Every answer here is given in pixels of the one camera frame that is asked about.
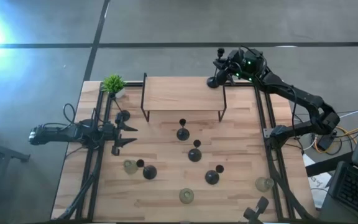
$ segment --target cable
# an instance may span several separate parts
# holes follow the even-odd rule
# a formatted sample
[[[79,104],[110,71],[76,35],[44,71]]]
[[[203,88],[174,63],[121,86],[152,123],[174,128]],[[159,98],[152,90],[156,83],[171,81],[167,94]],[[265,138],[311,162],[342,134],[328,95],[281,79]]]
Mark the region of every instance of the cable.
[[[93,108],[92,115],[91,115],[92,118],[93,118],[93,115],[94,115],[95,112],[96,112],[96,108]],[[98,114],[96,114],[96,118],[97,118],[100,122],[102,122],[103,124],[107,123],[107,122],[103,121],[102,119],[100,119],[100,117],[99,117]]]
[[[68,117],[67,117],[67,114],[66,114],[66,106],[70,106],[70,108],[71,108],[71,110],[72,110],[72,112],[73,112],[73,119],[68,119]],[[61,131],[63,131],[64,129],[66,129],[66,128],[68,128],[68,127],[70,127],[70,125],[82,125],[82,126],[84,126],[84,127],[87,127],[87,128],[90,128],[90,126],[88,126],[88,125],[85,125],[85,124],[76,124],[75,122],[74,122],[74,119],[75,119],[75,110],[74,110],[74,106],[71,104],[71,103],[66,103],[64,106],[63,106],[63,115],[64,115],[64,117],[66,118],[66,120],[68,121],[68,122],[70,122],[70,124],[69,125],[67,125],[67,126],[65,126]]]
[[[335,200],[335,198],[326,190],[326,189],[319,189],[319,188],[311,188],[310,190],[323,190],[325,192],[327,192],[327,194]],[[346,208],[342,203],[339,203],[343,208],[345,208],[347,211],[349,211],[350,213],[352,213],[357,219],[358,219],[358,216],[352,212],[350,209]]]
[[[81,146],[81,147],[79,147],[78,149],[75,149],[74,151],[68,153],[68,154],[65,156],[65,160],[67,159],[67,157],[68,157],[69,155],[73,154],[74,152],[76,152],[76,151],[78,151],[78,150],[80,150],[80,149],[83,149],[84,147],[85,147],[85,146]]]
[[[300,146],[296,146],[296,145],[292,145],[292,144],[287,144],[287,143],[285,143],[284,145],[292,146],[292,147],[297,147],[298,149],[301,149],[301,150],[302,150],[302,148],[301,148]]]
[[[352,111],[342,111],[342,112],[336,112],[337,114],[341,114],[341,113],[352,113],[352,112],[356,112],[358,110],[352,110]],[[298,115],[309,115],[306,113],[298,113]]]
[[[294,125],[294,118],[295,118],[295,111],[296,111],[296,104],[297,104],[297,102],[296,102],[296,91],[293,89],[293,86],[285,86],[285,85],[279,85],[279,84],[274,84],[274,85],[271,85],[271,86],[282,86],[282,87],[284,87],[286,89],[291,90],[292,93],[293,93],[294,100],[293,100],[291,125],[292,125],[294,138],[298,141],[299,145],[301,146],[301,152],[302,152],[302,155],[303,155],[305,153],[305,150],[303,149],[302,143],[299,141],[299,138],[297,138],[297,136],[296,136],[295,125]]]
[[[67,117],[67,114],[66,114],[66,106],[70,106],[70,108],[71,108],[71,110],[72,110],[72,112],[73,112],[73,119],[68,119],[68,117]],[[74,106],[73,105],[71,105],[71,103],[66,103],[64,106],[63,106],[63,115],[64,115],[64,117],[66,118],[66,120],[68,121],[68,122],[70,122],[70,124],[75,124],[74,123],[74,118],[75,118],[75,110],[74,110]]]
[[[351,137],[353,137],[352,134],[356,133],[356,132],[353,132],[353,131],[358,130],[358,128],[356,128],[356,129],[353,129],[352,131],[347,131],[346,129],[344,129],[344,128],[340,127],[340,126],[337,126],[337,128],[340,129],[341,131],[343,131],[345,136],[351,136]],[[352,139],[354,141],[354,144],[357,144],[357,141],[354,138],[352,138]]]
[[[355,112],[351,112],[351,113],[342,115],[342,116],[340,116],[339,118],[344,118],[344,117],[346,117],[346,116],[349,116],[349,115],[352,115],[352,114],[355,114],[355,113],[358,113],[358,111],[355,111]]]
[[[299,121],[303,123],[302,119],[298,115],[295,114],[295,117],[298,118]]]
[[[327,151],[326,151],[326,154],[328,154],[328,155],[330,155],[330,156],[334,156],[334,155],[336,155],[336,154],[338,154],[339,153],[339,151],[341,151],[341,149],[342,149],[342,139],[340,139],[340,145],[339,145],[339,148],[338,148],[338,150],[336,151],[336,152],[333,152],[333,153],[330,153],[330,152],[328,152],[328,149],[327,149]]]
[[[337,128],[340,129],[341,131],[343,131],[343,132],[344,132],[344,135],[342,135],[342,136],[336,136],[336,138],[349,136],[349,135],[355,133],[356,131],[358,131],[358,128],[355,128],[355,129],[353,129],[353,130],[351,130],[351,131],[347,131],[346,129],[344,129],[344,128],[340,127],[340,126],[337,126]]]
[[[355,140],[355,138],[357,138],[358,137],[358,132],[357,132],[357,134],[353,137],[353,138],[350,138],[349,140],[343,140],[343,141],[351,141],[351,140]]]
[[[315,141],[316,141],[316,139],[314,139],[314,141],[310,144],[310,146],[308,146],[306,149],[303,149],[303,150],[307,150],[307,149],[310,149],[311,147],[313,147]]]

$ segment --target round black base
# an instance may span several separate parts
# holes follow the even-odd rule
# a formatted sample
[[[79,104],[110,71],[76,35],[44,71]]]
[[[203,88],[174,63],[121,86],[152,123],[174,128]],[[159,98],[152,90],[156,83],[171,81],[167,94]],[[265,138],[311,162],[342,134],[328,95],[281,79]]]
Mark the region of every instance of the round black base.
[[[122,120],[127,121],[131,117],[131,114],[128,110],[123,110],[122,112],[119,112],[119,114],[122,114]]]
[[[210,88],[217,88],[219,86],[218,82],[216,81],[215,77],[209,77],[206,80],[206,84],[210,87]]]
[[[190,137],[190,132],[186,128],[181,128],[177,132],[177,137],[181,141],[186,141]]]
[[[152,166],[152,165],[149,165],[149,166],[145,166],[143,168],[143,176],[144,178],[146,178],[147,180],[151,180],[151,179],[154,179],[154,177],[157,175],[157,169]]]
[[[219,181],[219,174],[215,170],[209,170],[205,174],[205,181],[211,185],[214,185]]]
[[[198,162],[201,159],[201,151],[199,149],[192,149],[189,151],[189,160],[193,162]]]

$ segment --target black sphere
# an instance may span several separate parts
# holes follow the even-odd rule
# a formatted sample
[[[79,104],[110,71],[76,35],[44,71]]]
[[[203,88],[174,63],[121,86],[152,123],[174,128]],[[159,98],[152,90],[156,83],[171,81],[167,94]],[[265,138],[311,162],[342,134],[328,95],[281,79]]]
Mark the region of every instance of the black sphere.
[[[209,77],[206,80],[206,84],[208,85],[208,87],[210,88],[217,88],[219,86],[218,81],[216,80],[215,77]]]
[[[218,48],[218,57],[222,57],[224,54],[224,49],[223,48]]]
[[[139,159],[138,161],[136,161],[136,166],[137,166],[137,167],[143,167],[143,166],[144,166],[144,160],[143,160],[143,159]]]
[[[222,165],[217,165],[215,170],[216,170],[216,172],[221,174],[224,171],[224,167]]]
[[[181,128],[177,131],[177,138],[181,141],[186,141],[190,137],[190,132],[186,128]]]
[[[147,180],[151,180],[151,179],[154,179],[154,177],[157,175],[157,169],[152,166],[152,165],[149,165],[149,166],[145,166],[143,168],[143,176],[144,178],[146,178]]]
[[[189,160],[193,162],[198,162],[201,159],[201,151],[199,149],[192,149],[189,151]]]
[[[201,141],[198,139],[194,140],[193,145],[194,145],[194,147],[199,147],[201,145]]]
[[[128,110],[123,110],[122,112],[119,112],[119,114],[121,114],[123,121],[129,120],[129,118],[131,117],[131,114]]]
[[[183,118],[180,119],[180,120],[179,120],[179,124],[182,125],[182,126],[184,126],[184,125],[186,124],[186,119],[183,119]]]
[[[215,170],[209,170],[205,174],[205,181],[211,185],[214,185],[219,181],[219,174]]]

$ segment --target black cable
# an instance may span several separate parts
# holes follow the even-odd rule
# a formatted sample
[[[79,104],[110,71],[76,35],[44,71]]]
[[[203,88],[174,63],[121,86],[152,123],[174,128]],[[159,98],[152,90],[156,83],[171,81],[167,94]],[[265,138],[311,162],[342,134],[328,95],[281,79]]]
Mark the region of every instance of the black cable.
[[[349,136],[347,136],[347,138],[349,139],[349,144],[351,145],[351,151],[353,152],[353,143],[352,140]]]
[[[118,105],[118,103],[117,103],[116,99],[114,99],[114,102],[116,102],[116,104],[117,104],[117,106],[118,106],[119,111],[120,111],[120,112],[122,112],[121,107],[119,107],[119,105]]]
[[[337,114],[341,114],[341,113],[352,113],[352,112],[356,112],[358,110],[352,110],[352,111],[342,111],[342,112],[336,112]],[[298,115],[309,115],[306,113],[298,113]]]
[[[96,108],[93,108],[93,111],[92,111],[92,118],[93,118],[93,114],[96,112]],[[99,117],[99,115],[98,114],[96,114],[96,118],[100,121],[100,122],[102,122],[103,124],[105,124],[105,123],[107,123],[107,122],[105,122],[105,121],[103,121],[102,119],[100,119],[100,117]]]
[[[295,117],[298,118],[300,120],[300,122],[303,123],[302,119],[298,115],[295,114]]]
[[[297,147],[298,149],[301,149],[301,150],[302,150],[302,147],[300,147],[300,146],[296,146],[296,145],[292,145],[292,144],[287,144],[287,143],[285,143],[284,145],[292,146],[292,147]]]
[[[328,194],[332,199],[335,200],[335,198],[334,198],[326,189],[311,188],[310,190],[323,190],[323,191],[327,192],[327,194]],[[339,204],[340,204],[343,208],[345,208],[348,212],[352,213],[352,214],[358,219],[358,216],[357,216],[354,212],[352,212],[350,209],[346,208],[345,205],[341,204],[340,202],[339,202]]]
[[[74,151],[68,153],[68,154],[65,156],[65,159],[67,159],[67,157],[68,157],[69,155],[73,154],[74,152],[76,152],[76,151],[78,151],[78,150],[80,150],[80,149],[83,149],[84,147],[85,147],[85,146],[81,146],[81,147],[79,147],[78,149],[75,149]]]
[[[70,106],[70,108],[71,108],[71,110],[72,110],[72,112],[73,112],[73,119],[68,119],[68,117],[67,117],[67,114],[66,114],[66,106]],[[74,118],[75,118],[75,110],[74,110],[74,106],[73,105],[71,105],[71,103],[66,103],[64,106],[63,106],[63,115],[64,115],[64,117],[66,118],[66,120],[68,121],[68,122],[70,122],[70,124],[74,124],[75,125],[75,123],[74,123]]]
[[[268,86],[281,86],[284,87],[288,90],[291,90],[294,96],[294,100],[293,100],[293,109],[292,109],[292,118],[291,118],[291,125],[292,125],[292,130],[293,130],[293,135],[294,138],[298,141],[299,145],[301,146],[301,152],[302,155],[305,153],[305,150],[303,150],[303,146],[302,143],[299,141],[299,138],[296,136],[296,132],[295,132],[295,124],[294,124],[294,118],[295,118],[295,111],[296,111],[296,91],[293,89],[293,86],[285,86],[285,85],[279,85],[279,84],[273,84],[273,85],[268,85]]]
[[[333,155],[338,154],[341,149],[342,149],[342,139],[340,139],[340,145],[339,145],[339,148],[338,148],[338,150],[336,152],[334,152],[334,153],[326,152],[326,154],[328,154],[330,156],[333,156]]]
[[[350,138],[349,137],[349,139],[348,140],[343,140],[344,142],[345,141],[351,141],[351,140],[353,140],[353,139],[355,139],[355,138],[357,138],[358,137],[358,133],[356,134],[356,136],[354,136],[353,138]]]

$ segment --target black metal frame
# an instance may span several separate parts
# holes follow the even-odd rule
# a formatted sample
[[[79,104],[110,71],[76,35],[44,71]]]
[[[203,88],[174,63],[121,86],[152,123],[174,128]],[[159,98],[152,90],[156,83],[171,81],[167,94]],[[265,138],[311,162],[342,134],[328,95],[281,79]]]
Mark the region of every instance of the black metal frame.
[[[140,109],[142,110],[143,115],[144,115],[144,118],[146,119],[146,121],[149,122],[149,121],[150,121],[150,111],[147,111],[147,115],[146,115],[146,112],[145,112],[144,109],[143,109],[143,104],[144,104],[144,88],[145,88],[145,86],[146,86],[146,78],[147,78],[147,74],[144,73],[144,75],[143,75],[143,86],[142,86],[142,99],[141,99],[141,102],[140,102]],[[223,116],[224,116],[224,113],[226,112],[226,109],[227,109],[226,90],[225,90],[225,87],[224,87],[224,86],[222,86],[222,89],[223,89],[224,108],[223,108],[223,110],[222,110],[222,114],[221,114],[221,111],[218,111],[218,120],[219,120],[219,122],[222,121]]]
[[[145,85],[144,85],[143,82],[127,82],[126,83],[126,87],[142,87],[142,88],[144,88],[144,86]],[[266,125],[266,119],[265,119],[265,115],[264,115],[264,106],[263,106],[262,99],[261,99],[261,96],[260,96],[260,91],[257,89],[256,86],[254,86],[253,83],[247,83],[247,82],[236,83],[232,87],[240,87],[240,86],[253,87],[254,88],[255,99],[256,99],[258,112],[259,112],[259,119],[260,119],[260,127],[261,127],[262,137],[263,137],[264,140],[266,140],[263,130],[265,128],[267,128],[267,125]],[[271,126],[274,127],[276,124],[275,124],[275,117],[274,117],[274,113],[273,113],[273,107],[272,107],[272,102],[271,102],[271,99],[270,99],[270,95],[265,94],[265,97],[266,97],[266,106],[267,106],[267,110],[268,110],[270,123],[271,123]],[[97,102],[97,105],[96,105],[96,114],[98,116],[100,114],[100,108],[101,108],[102,100],[103,100],[103,91],[101,91],[101,87],[100,87],[99,95],[98,95],[98,102]],[[106,103],[106,111],[105,111],[105,114],[104,114],[104,121],[109,121],[110,109],[111,109],[111,99],[108,98],[107,103]],[[76,211],[75,220],[78,221],[79,223],[81,223],[81,222],[92,222],[93,221],[93,213],[94,213],[94,207],[95,207],[95,204],[96,204],[96,196],[97,196],[97,191],[98,191],[99,175],[100,175],[100,170],[101,170],[101,161],[102,161],[102,158],[103,158],[103,147],[102,146],[104,146],[104,141],[101,143],[101,148],[98,150],[98,155],[97,155],[97,158],[96,158],[96,164],[98,164],[98,165],[95,166],[95,169],[97,169],[97,173],[96,173],[96,177],[95,177],[95,179],[93,181],[93,186],[92,186],[92,191],[91,191],[91,198],[90,198],[90,201],[89,201],[88,214],[87,214],[86,218],[82,217],[82,209],[83,209],[83,203],[84,203],[83,200],[81,201],[81,203],[78,206],[78,209]],[[275,168],[273,168],[273,166],[275,164],[274,164],[274,161],[272,159],[271,150],[267,147],[266,144],[265,144],[265,150],[266,150],[266,158],[267,158],[269,174],[272,175],[272,171],[273,171],[273,169],[275,169]],[[278,161],[278,165],[279,165],[280,176],[282,177],[282,179],[286,183],[286,185],[289,186],[287,173],[286,173],[285,165],[284,165],[284,158],[283,158],[283,154],[282,154],[281,149],[277,150],[276,153],[277,153],[277,161]],[[89,175],[89,172],[90,172],[90,161],[92,159],[92,155],[93,155],[93,151],[89,150],[88,153],[87,153],[86,160],[85,160],[86,164],[85,164],[85,168],[84,168],[83,177],[88,178],[88,175]],[[272,193],[273,193],[273,199],[274,199],[274,204],[275,204],[275,210],[276,210],[276,214],[277,214],[277,220],[279,222],[283,222],[283,221],[288,222],[289,220],[292,220],[294,222],[301,222],[301,220],[296,219],[293,207],[289,203],[287,198],[286,198],[286,206],[287,206],[287,209],[288,209],[288,216],[289,217],[288,218],[284,217],[282,204],[281,204],[280,195],[279,195],[279,192],[278,192],[278,186],[277,185],[273,186]]]

